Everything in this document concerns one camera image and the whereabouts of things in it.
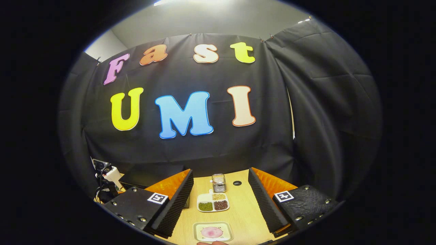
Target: metal holder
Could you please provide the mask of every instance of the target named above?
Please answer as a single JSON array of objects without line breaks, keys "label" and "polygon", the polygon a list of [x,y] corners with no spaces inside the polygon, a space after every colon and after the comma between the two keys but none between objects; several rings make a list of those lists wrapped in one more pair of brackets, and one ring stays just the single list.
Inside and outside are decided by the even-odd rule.
[{"label": "metal holder", "polygon": [[225,184],[225,177],[223,174],[212,175],[211,182],[214,192],[226,192],[227,186]]}]

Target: wooden table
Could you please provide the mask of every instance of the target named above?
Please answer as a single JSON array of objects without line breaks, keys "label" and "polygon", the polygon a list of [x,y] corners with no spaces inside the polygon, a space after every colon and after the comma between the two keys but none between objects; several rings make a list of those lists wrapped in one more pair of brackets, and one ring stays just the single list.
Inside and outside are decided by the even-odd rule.
[{"label": "wooden table", "polygon": [[[225,174],[230,208],[219,212],[200,212],[197,209],[197,196],[209,193],[212,189],[211,177],[194,178],[189,198],[189,208],[184,208],[174,228],[173,235],[168,239],[159,238],[178,244],[195,245],[193,224],[197,222],[225,221],[230,224],[233,240],[226,242],[229,245],[256,245],[269,240],[277,240],[268,231],[266,222],[260,212],[259,205],[248,183],[248,170]],[[239,180],[241,185],[235,186],[233,182]]]}]

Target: letter m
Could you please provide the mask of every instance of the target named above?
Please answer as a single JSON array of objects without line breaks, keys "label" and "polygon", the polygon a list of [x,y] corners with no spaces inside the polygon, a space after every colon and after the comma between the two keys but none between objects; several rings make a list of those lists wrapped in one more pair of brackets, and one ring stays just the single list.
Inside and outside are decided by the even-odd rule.
[{"label": "letter m", "polygon": [[214,128],[209,125],[208,109],[206,102],[209,98],[208,92],[194,92],[186,102],[185,109],[182,110],[173,96],[166,95],[155,100],[155,104],[160,108],[160,120],[162,122],[162,132],[159,137],[170,139],[176,136],[176,131],[171,127],[171,122],[181,135],[186,135],[189,122],[192,119],[192,128],[189,131],[192,135],[210,134]]}]

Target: yellow letter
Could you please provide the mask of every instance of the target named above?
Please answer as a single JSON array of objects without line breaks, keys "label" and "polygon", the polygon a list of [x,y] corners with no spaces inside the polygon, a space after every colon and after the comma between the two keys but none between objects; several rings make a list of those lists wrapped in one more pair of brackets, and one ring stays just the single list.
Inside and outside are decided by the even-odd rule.
[{"label": "yellow letter", "polygon": [[167,46],[165,44],[159,44],[156,46],[153,46],[147,50],[145,50],[144,54],[145,56],[141,58],[139,63],[141,65],[148,65],[151,62],[158,62],[167,57],[167,53],[165,51],[167,50]]},{"label": "yellow letter", "polygon": [[130,117],[124,120],[121,116],[121,101],[124,93],[119,93],[110,98],[112,103],[112,124],[120,131],[131,130],[139,120],[139,96],[144,91],[143,88],[134,88],[129,91],[130,96]]},{"label": "yellow letter", "polygon": [[230,45],[231,48],[235,49],[236,59],[242,63],[253,63],[255,61],[254,57],[248,56],[249,51],[253,51],[253,47],[247,46],[245,43],[240,42]]},{"label": "yellow letter", "polygon": [[218,60],[218,54],[214,51],[217,51],[217,47],[212,44],[199,44],[195,46],[194,52],[194,60],[197,63],[214,63]]},{"label": "yellow letter", "polygon": [[248,101],[250,91],[251,88],[248,86],[234,86],[227,89],[227,93],[233,97],[235,119],[232,123],[236,127],[248,126],[256,122],[256,118],[251,115],[250,102]]}]

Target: pink circle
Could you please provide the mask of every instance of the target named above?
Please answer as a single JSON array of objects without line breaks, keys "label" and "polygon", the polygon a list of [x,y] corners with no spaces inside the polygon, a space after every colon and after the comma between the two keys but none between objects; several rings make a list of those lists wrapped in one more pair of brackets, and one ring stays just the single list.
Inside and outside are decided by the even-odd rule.
[{"label": "pink circle", "polygon": [[201,234],[208,238],[217,238],[222,235],[222,230],[216,227],[206,227],[201,231]]}]

